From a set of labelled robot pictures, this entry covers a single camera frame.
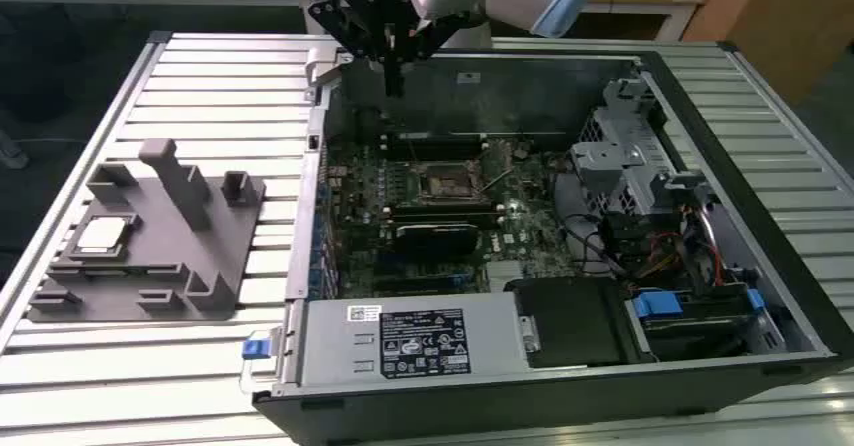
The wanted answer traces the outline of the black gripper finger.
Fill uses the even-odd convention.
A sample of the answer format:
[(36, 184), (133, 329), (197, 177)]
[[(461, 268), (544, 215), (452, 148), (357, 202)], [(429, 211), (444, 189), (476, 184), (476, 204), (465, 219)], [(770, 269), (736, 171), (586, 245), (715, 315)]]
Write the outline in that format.
[(357, 59), (379, 65), (384, 92), (395, 94), (395, 58), (379, 0), (312, 0), (311, 18)]
[(467, 25), (467, 14), (459, 13), (428, 21), (395, 26), (395, 96), (404, 92), (404, 66), (428, 59), (451, 36)]

